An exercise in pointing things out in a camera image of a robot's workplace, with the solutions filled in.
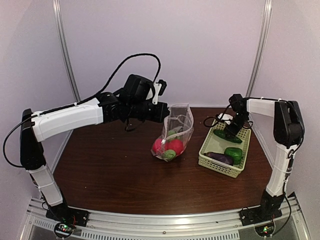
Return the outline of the green bumpy toy cucumber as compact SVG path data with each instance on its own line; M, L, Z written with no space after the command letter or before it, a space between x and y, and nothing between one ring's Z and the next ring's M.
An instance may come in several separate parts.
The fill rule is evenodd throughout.
M219 137L223 140L226 140L228 142L231 142L231 143L241 144L243 142L237 136L229 135L224 130L221 130L221 129L214 129L213 134L216 135L217 137Z

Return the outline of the dark green toy vegetable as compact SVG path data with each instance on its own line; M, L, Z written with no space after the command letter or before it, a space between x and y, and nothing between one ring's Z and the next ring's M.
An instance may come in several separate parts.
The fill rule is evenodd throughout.
M234 165L239 165L242 161L243 150L238 147L227 147L224 150L224 154L232 157Z

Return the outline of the purple toy eggplant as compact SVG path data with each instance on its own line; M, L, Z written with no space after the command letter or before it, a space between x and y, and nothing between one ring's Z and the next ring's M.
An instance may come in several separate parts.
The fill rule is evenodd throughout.
M206 152L206 153L204 153L204 155L206 157L209 157L211 159L214 159L216 161L219 161L219 162L227 164L227 165L232 166L234 164L233 158L229 155L224 155L222 153L216 153L216 152L212 152L212 151Z

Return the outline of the clear zip top bag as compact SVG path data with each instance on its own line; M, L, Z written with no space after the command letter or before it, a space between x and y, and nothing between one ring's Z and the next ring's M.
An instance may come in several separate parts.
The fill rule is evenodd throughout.
M177 103L169 107L169 115L164 119L161 135L157 139L163 139L166 142L166 150L168 150L167 147L170 141L179 139L183 142L184 152L191 139L193 131L194 116L190 105L188 103ZM156 155L153 153L152 148L150 151L154 157L166 161L162 157L163 154Z

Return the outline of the red toy apple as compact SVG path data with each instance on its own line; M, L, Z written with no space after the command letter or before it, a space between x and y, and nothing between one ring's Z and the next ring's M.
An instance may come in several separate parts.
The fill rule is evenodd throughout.
M153 153L160 156L166 150L167 150L166 142L162 138L157 138L152 145Z

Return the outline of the red toy tomato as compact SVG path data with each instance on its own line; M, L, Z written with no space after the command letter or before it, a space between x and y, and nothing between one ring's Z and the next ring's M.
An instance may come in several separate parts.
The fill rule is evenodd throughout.
M179 156L184 151L184 144L180 139L173 139L167 144L168 150L173 150L176 156Z

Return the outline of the green striped toy watermelon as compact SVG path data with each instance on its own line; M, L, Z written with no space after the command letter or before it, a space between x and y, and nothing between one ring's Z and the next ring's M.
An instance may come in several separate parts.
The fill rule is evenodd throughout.
M165 161L171 161L176 157L176 152L173 149L168 149L162 154Z

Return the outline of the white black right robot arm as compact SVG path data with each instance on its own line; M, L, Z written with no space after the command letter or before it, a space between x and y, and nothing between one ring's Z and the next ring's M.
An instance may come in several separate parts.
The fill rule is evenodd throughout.
M223 130L229 141L236 137L250 114L273 118L276 158L270 180L256 210L258 219L266 221L280 208L285 199L286 185L295 154L304 140L305 126L300 106L295 100L243 97L239 93L233 94L228 101L235 112L231 122Z

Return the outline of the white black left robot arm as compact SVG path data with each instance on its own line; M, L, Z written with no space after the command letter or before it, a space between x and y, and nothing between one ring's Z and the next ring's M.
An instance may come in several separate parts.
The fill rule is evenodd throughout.
M42 143L56 135L65 134L61 152L67 147L76 129L130 119L142 123L162 123L170 113L167 103L159 101L167 82L149 80L131 74L124 86L115 92L100 91L82 103L73 103L57 109L32 112L25 109L21 118L20 163L34 179L39 192L52 207L52 213L61 222L72 218L72 211L58 186L53 169L47 165Z

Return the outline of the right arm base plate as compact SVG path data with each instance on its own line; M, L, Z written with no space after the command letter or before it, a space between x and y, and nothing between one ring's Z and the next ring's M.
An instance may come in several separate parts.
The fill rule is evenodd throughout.
M239 212L239 218L243 226L268 222L275 218L279 218L282 215L283 214L280 209L265 213L262 211L261 206L256 206L253 208L244 207Z

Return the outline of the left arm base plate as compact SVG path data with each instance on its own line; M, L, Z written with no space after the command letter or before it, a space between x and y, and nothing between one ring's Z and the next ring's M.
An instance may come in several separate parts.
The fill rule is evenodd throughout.
M45 216L58 222L72 226L86 227L89 212L87 210L76 209L68 206L49 206Z

